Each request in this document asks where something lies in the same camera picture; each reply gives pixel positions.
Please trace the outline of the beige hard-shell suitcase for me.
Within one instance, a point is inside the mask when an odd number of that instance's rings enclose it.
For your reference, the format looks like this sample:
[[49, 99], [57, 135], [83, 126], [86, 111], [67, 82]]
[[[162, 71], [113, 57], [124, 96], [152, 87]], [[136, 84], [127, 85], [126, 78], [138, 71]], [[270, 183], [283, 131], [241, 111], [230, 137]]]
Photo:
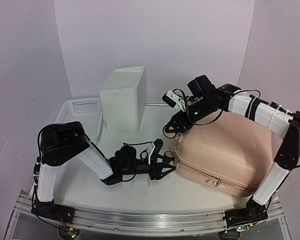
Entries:
[[272, 132], [231, 112], [215, 112], [176, 138], [178, 174], [236, 197], [251, 196], [273, 164]]

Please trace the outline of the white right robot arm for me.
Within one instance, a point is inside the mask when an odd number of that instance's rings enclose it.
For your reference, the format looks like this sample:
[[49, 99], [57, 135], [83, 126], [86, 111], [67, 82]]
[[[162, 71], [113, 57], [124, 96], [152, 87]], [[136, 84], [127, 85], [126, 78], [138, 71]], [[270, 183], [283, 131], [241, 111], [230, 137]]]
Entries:
[[188, 83], [191, 96], [169, 90], [162, 99], [177, 108], [163, 132], [177, 138], [177, 172], [235, 197], [245, 207], [227, 210], [228, 229], [268, 218], [272, 196], [299, 167], [300, 111], [261, 99], [258, 90], [215, 87], [201, 75]]

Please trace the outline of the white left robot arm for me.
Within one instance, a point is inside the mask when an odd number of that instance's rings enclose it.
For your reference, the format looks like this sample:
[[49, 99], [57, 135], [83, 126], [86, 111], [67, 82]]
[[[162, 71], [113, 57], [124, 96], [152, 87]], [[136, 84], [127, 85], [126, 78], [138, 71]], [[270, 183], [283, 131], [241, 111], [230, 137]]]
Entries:
[[37, 136], [39, 156], [33, 169], [32, 214], [43, 222], [50, 219], [63, 226], [72, 222], [74, 208], [56, 204], [54, 190], [60, 167], [73, 159], [84, 163], [107, 186], [123, 183], [127, 175], [161, 180], [176, 170], [174, 157], [160, 154], [164, 144], [161, 139], [146, 144], [148, 148], [137, 154], [137, 144], [124, 143], [113, 157], [106, 158], [79, 121], [45, 126]]

